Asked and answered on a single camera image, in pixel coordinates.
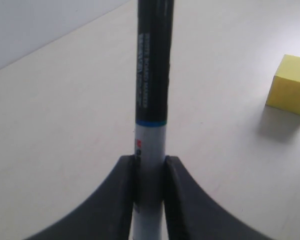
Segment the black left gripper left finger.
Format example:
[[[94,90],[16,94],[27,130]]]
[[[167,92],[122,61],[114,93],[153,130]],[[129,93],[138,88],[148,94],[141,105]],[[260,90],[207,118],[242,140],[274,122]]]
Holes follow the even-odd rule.
[[[68,215],[32,240],[127,240],[135,197],[135,157],[123,155],[102,184]]]

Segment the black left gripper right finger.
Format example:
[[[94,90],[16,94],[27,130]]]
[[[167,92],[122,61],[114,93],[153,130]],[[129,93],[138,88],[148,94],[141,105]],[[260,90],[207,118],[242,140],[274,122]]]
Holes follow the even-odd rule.
[[[165,159],[164,211],[170,240],[268,239],[217,204],[176,156]]]

